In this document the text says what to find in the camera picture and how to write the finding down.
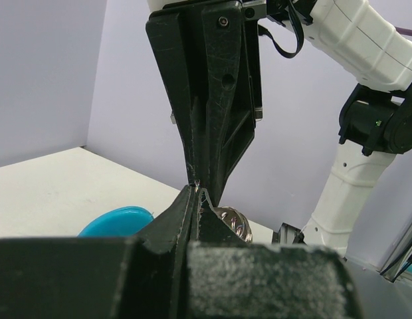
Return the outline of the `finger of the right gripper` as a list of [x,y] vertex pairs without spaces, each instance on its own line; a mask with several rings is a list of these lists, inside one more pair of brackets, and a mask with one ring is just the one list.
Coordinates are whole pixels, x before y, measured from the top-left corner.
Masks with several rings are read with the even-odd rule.
[[253,101],[240,5],[208,5],[201,13],[209,98],[206,104],[207,179],[217,206],[227,180],[254,137]]
[[206,185],[206,59],[199,15],[155,12],[146,32],[183,145],[188,183]]

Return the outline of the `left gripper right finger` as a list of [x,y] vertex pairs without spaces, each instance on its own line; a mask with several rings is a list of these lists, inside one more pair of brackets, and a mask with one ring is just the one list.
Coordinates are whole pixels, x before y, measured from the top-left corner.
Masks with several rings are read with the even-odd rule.
[[361,318],[343,260],[325,247],[247,244],[216,216],[206,189],[187,249],[190,318]]

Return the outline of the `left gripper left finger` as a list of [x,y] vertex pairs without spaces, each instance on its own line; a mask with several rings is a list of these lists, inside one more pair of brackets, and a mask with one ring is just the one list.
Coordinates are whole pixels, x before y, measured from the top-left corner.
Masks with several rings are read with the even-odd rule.
[[131,237],[0,239],[0,318],[188,318],[186,186]]

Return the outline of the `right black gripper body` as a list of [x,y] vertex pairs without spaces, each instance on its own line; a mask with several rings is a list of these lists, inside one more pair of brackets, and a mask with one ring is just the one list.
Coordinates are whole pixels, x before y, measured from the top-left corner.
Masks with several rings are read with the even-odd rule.
[[[260,26],[258,21],[269,18],[283,27],[294,28],[296,49],[300,51],[304,44],[303,26],[312,24],[311,1],[149,1],[150,14],[159,12],[184,11],[199,15],[203,27],[201,13],[208,5],[240,5],[244,19],[246,59],[249,70],[249,83],[253,101],[253,118],[262,117],[262,92],[260,79],[260,58],[258,39],[261,36],[271,37],[269,31]],[[206,104],[209,98],[207,58],[206,59]]]

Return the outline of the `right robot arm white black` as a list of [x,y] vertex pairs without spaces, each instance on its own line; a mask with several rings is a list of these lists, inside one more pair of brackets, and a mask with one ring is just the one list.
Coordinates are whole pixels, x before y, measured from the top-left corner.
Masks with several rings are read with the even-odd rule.
[[355,76],[330,176],[300,232],[345,255],[395,156],[412,149],[412,42],[368,1],[150,1],[146,32],[179,130],[188,182],[220,202],[262,117],[258,40],[270,19]]

